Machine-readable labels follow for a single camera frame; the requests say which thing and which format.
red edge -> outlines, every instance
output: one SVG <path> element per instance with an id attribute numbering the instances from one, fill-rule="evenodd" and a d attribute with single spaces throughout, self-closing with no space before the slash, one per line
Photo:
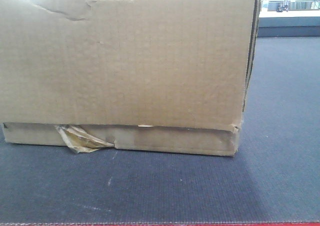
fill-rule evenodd
<path id="1" fill-rule="evenodd" d="M 103 223 L 6 223 L 0 226 L 320 226 L 320 222 L 206 223 L 206 224 L 103 224 Z"/>

corrugated cardboard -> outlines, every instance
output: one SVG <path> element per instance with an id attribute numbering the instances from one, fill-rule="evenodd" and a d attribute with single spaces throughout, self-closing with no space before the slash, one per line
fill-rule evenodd
<path id="1" fill-rule="evenodd" d="M 0 0 L 0 122 L 147 125 L 237 134 L 258 4 Z M 12 140 L 6 133 L 6 138 L 34 143 L 27 136 Z M 215 154 L 217 144 L 207 144 Z M 186 148 L 184 153 L 198 152 L 197 147 L 179 147 Z M 177 151 L 169 148 L 164 151 Z"/>

cardboard box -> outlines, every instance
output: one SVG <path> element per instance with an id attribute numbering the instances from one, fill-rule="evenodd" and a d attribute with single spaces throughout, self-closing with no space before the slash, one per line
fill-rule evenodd
<path id="1" fill-rule="evenodd" d="M 122 149 L 233 155 L 259 5 L 0 0 L 6 140 L 68 145 L 76 129 Z"/>

crumpled packing tape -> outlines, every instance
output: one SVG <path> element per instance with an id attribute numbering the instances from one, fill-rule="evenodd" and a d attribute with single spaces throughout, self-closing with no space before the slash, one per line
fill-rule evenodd
<path id="1" fill-rule="evenodd" d="M 76 154 L 91 153 L 102 148 L 113 148 L 114 143 L 92 136 L 75 125 L 55 125 L 65 144 Z"/>

box flap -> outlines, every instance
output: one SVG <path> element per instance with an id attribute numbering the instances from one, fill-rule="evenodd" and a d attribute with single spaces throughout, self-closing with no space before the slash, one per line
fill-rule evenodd
<path id="1" fill-rule="evenodd" d="M 0 0 L 0 121 L 233 131 L 255 0 Z"/>

